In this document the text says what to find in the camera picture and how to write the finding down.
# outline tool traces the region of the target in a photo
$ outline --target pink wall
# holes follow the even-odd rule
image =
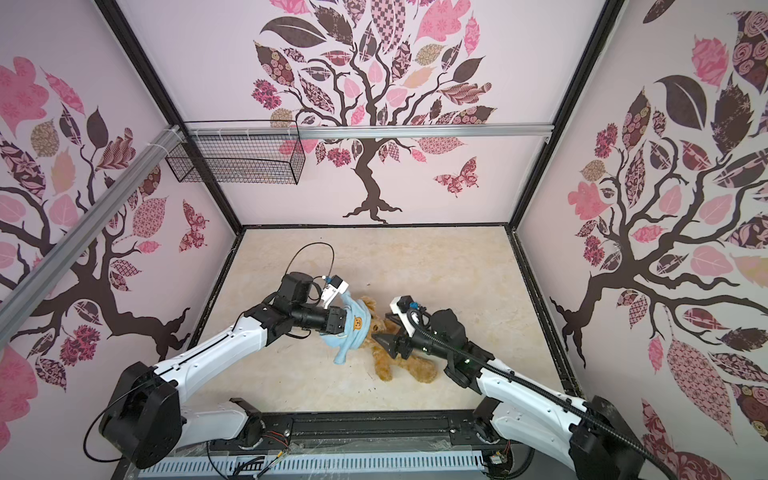
[[[554,118],[602,4],[601,0],[392,0],[375,4],[242,0],[222,9],[205,1],[121,3],[185,119],[297,115],[300,123],[308,122],[305,125],[376,124],[385,108],[386,122],[394,124],[410,124],[415,116],[430,111],[433,116],[425,119],[427,124],[438,123],[451,112],[457,119],[479,122],[547,123]],[[383,26],[385,12],[395,19],[392,29]],[[302,25],[316,28],[319,36],[308,42],[294,38],[280,27],[281,18],[305,22]],[[332,18],[349,27],[334,29]],[[369,25],[372,36],[366,35]],[[349,57],[353,47],[360,48],[363,37],[383,45],[381,61],[358,55],[354,63],[360,72],[356,72]],[[255,48],[255,41],[263,47]],[[269,48],[277,50],[275,64],[280,71],[286,67],[285,74],[271,75]],[[443,73],[442,59],[452,48],[456,48],[456,56]],[[426,54],[430,49],[433,55]],[[324,56],[329,52],[342,52],[331,55],[335,64]],[[269,74],[262,67],[265,62]],[[336,82],[338,91],[332,78],[323,79],[322,70],[330,74],[330,69],[342,75]],[[388,82],[386,71],[392,70],[397,75],[392,74]],[[355,103],[365,91],[363,79],[371,85],[372,95],[368,99],[362,94]],[[463,94],[451,88],[464,89]],[[313,89],[324,93],[308,93]],[[412,95],[407,109],[404,95]],[[359,118],[354,115],[358,108]],[[478,110],[459,113],[471,108]],[[377,154],[381,145],[369,147],[363,142],[365,148],[357,157],[353,140],[321,144],[325,152],[340,149],[342,157],[335,163],[319,153],[316,142],[307,142],[307,162],[299,185],[223,184],[222,188],[244,223],[508,221],[541,138],[460,141],[438,149],[428,146],[429,141],[401,138],[400,145],[393,141],[386,145],[387,151],[397,153],[397,159],[389,155],[383,161]],[[344,152],[349,161],[344,160]],[[472,158],[476,159],[476,183],[459,176]],[[458,178],[455,184],[462,188],[458,196],[448,192],[448,185],[435,181],[443,175]],[[389,207],[399,210],[385,211]],[[357,215],[345,217],[356,209]]]
[[[680,478],[765,476],[765,7],[629,2],[521,226],[586,393]]]
[[[0,31],[6,296],[165,123],[90,2],[13,2]],[[85,429],[122,369],[185,346],[232,240],[202,184],[143,182],[0,353],[3,478],[111,474]]]

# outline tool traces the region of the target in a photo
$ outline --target wall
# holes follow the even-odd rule
[[[551,122],[602,4],[243,0],[227,9],[199,1],[121,7],[186,120],[297,117],[311,127]],[[295,35],[290,24],[314,33]],[[369,55],[371,45],[380,47],[379,60]],[[222,188],[244,223],[505,222],[540,140],[307,141],[298,186]],[[383,148],[386,157],[379,156]],[[461,192],[454,195],[451,185]],[[270,207],[255,207],[264,204]]]
[[[680,478],[768,465],[764,11],[628,2],[521,225],[584,390]]]
[[[0,298],[165,125],[91,2],[6,4]],[[3,478],[111,474],[88,424],[126,366],[184,347],[232,240],[201,184],[164,162],[143,182],[0,353]]]

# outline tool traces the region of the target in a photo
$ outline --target tree wall decal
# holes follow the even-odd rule
[[[320,26],[298,16],[279,17],[267,22],[261,31],[277,34],[292,48],[277,49],[254,42],[259,63],[277,86],[258,80],[252,96],[274,110],[273,125],[293,119],[294,112],[278,108],[287,98],[298,102],[296,119],[302,125],[482,124],[495,110],[475,105],[492,85],[469,83],[482,58],[457,61],[473,53],[480,39],[474,16],[463,24],[460,19],[470,9],[469,0],[458,0],[455,5],[452,0],[408,0],[409,4],[418,3],[408,7],[415,16],[406,14],[406,0],[338,2],[343,3],[343,8],[331,2],[310,2],[313,12],[304,2],[272,3],[292,15],[312,15]],[[364,25],[360,20],[368,5],[372,19]],[[413,30],[409,27],[419,16],[419,8],[426,6],[413,42],[430,37],[438,43],[424,45],[413,54],[412,41],[403,36]],[[462,32],[461,38],[449,40],[449,36]],[[318,45],[329,50],[308,58],[306,50]],[[444,109],[443,99],[455,107]],[[472,106],[458,107],[464,104]],[[400,162],[401,151],[423,162],[427,160],[424,153],[440,155],[463,145],[456,137],[420,138],[416,143],[419,148],[398,138],[360,138],[304,141],[303,146],[307,152],[314,149],[318,164],[326,158],[336,167],[354,162],[353,170],[365,186],[367,197],[344,217],[368,212],[372,220],[387,223],[379,212],[402,210],[382,198],[370,162],[376,158]],[[447,177],[441,175],[435,180],[445,184]],[[464,177],[453,178],[447,184],[451,193],[474,185]]]
[[[20,76],[38,97],[44,92],[48,98],[46,88],[31,83],[35,80],[35,66],[21,57],[17,57],[14,64],[16,74],[0,67],[0,75]],[[38,157],[35,159],[19,148],[18,139],[8,139],[0,134],[0,155],[8,168],[8,177],[3,181],[3,185],[8,186],[0,186],[0,232],[17,240],[14,244],[0,242],[0,269],[21,266],[21,274],[15,279],[0,273],[0,284],[10,290],[15,289],[51,251],[57,239],[56,230],[66,233],[95,204],[97,182],[104,182],[109,188],[114,180],[108,171],[125,169],[136,154],[131,146],[131,129],[125,128],[122,135],[110,140],[98,109],[85,117],[83,103],[69,85],[52,74],[46,74],[46,79],[61,100],[61,113],[54,114],[51,120],[32,130],[30,143]],[[19,98],[16,90],[0,87],[0,101],[4,104],[16,98]],[[13,110],[6,108],[2,113],[13,114]],[[20,121],[46,115],[45,111],[33,111]],[[82,126],[86,135],[81,133]],[[60,135],[63,142],[68,142],[66,145],[60,145]],[[72,152],[88,172],[84,181],[77,181]],[[55,157],[48,175],[50,178],[46,178],[48,171],[41,168],[40,160],[51,160],[43,157]],[[163,324],[156,317],[121,311],[116,299],[116,295],[130,291],[126,278],[141,273],[129,259],[153,253],[160,246],[150,240],[160,229],[165,215],[166,198],[151,197],[160,179],[161,170],[156,167],[71,266],[70,270],[76,276],[74,284],[37,306],[31,320],[39,326],[22,329],[11,338],[13,341],[23,336],[37,336],[27,358],[33,357],[29,361],[43,381],[66,389],[65,367],[94,358],[98,342],[104,339],[104,332],[99,331],[103,326],[110,330],[110,336],[130,333],[149,336],[156,344],[160,359],[165,359],[169,349],[180,349],[189,337],[187,334],[179,339],[175,335],[188,308],[176,319]],[[195,223],[197,228],[205,227],[205,220],[198,220],[193,211],[191,216],[194,218],[187,215],[190,225]],[[126,235],[129,224],[131,232]],[[132,244],[119,244],[134,236],[139,238]],[[29,259],[31,252],[35,252],[34,260]],[[67,327],[65,320],[72,327]]]
[[[765,37],[766,13],[733,15],[740,45]],[[727,52],[716,38],[696,38],[693,61],[704,83],[725,78]],[[768,48],[759,55],[768,56]],[[733,390],[742,413],[768,441],[768,390],[728,383],[720,374],[766,382],[764,369],[744,353],[763,348],[768,332],[737,325],[738,318],[717,319],[707,310],[722,304],[768,315],[764,302],[745,298],[737,289],[745,282],[768,287],[768,258],[754,251],[768,247],[768,215],[743,214],[762,210],[768,201],[764,176],[768,136],[759,136],[765,132],[754,121],[748,93],[755,87],[756,95],[763,96],[765,81],[762,70],[741,68],[743,60],[734,52],[733,71],[723,80],[714,105],[707,103],[704,90],[712,87],[671,75],[657,81],[666,91],[665,109],[653,108],[642,90],[631,103],[621,132],[609,124],[598,133],[594,150],[598,158],[581,171],[585,181],[568,195],[574,212],[586,220],[576,233],[585,242],[584,258],[590,264],[586,292],[576,310],[550,300],[565,321],[566,349],[571,337],[586,368],[583,329],[596,304],[617,290],[616,308],[629,307],[630,329],[641,329],[642,321],[649,319],[648,358],[654,372],[664,367],[666,358],[682,393],[732,437],[729,391]],[[736,74],[743,78],[742,84]],[[681,137],[665,134],[667,120],[682,127],[674,130]],[[743,142],[752,131],[750,138],[759,141]],[[711,137],[714,148],[686,139],[687,135],[701,139],[701,134]],[[733,246],[744,254],[726,255]],[[664,317],[670,338],[659,327]],[[683,332],[698,345],[683,342]],[[708,346],[733,352],[699,351]],[[763,400],[745,400],[753,392]]]

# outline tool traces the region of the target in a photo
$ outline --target wire basket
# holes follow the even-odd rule
[[[180,182],[298,184],[306,160],[298,128],[275,134],[195,134],[194,142],[211,179],[195,168],[192,149],[182,143],[165,157]]]

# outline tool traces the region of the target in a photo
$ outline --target stuffed animal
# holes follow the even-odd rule
[[[399,326],[391,320],[376,315],[376,301],[367,296],[360,298],[371,311],[371,327],[368,329],[363,346],[370,347],[373,353],[373,364],[376,375],[385,382],[392,380],[391,365],[408,370],[408,373],[421,383],[431,383],[437,377],[437,366],[432,360],[411,355],[407,360],[398,356],[392,359],[389,354],[371,337],[372,333],[397,333]]]

